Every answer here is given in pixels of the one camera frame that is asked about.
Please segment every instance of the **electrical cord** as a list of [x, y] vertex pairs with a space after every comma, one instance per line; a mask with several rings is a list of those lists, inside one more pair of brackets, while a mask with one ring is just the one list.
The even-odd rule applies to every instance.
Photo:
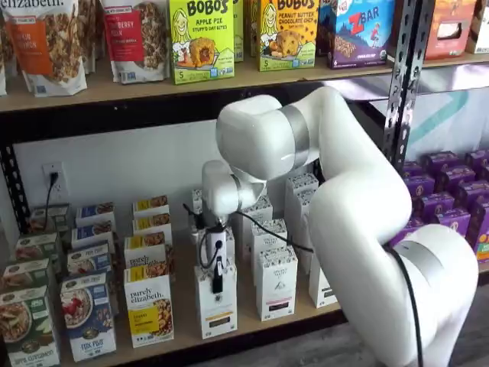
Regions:
[[403, 273], [404, 279], [406, 279], [407, 290], [409, 291], [411, 306], [413, 307], [414, 328], [416, 330], [416, 347], [418, 350], [418, 366], [423, 367], [423, 344], [421, 341], [421, 327], [419, 325], [418, 307], [416, 305], [416, 298], [414, 297], [413, 284], [411, 283], [411, 279], [407, 272], [404, 261], [402, 258], [400, 258], [400, 255], [397, 253], [397, 251], [391, 247], [385, 248], [385, 250], [390, 253], [392, 257], [396, 260], [401, 272]]

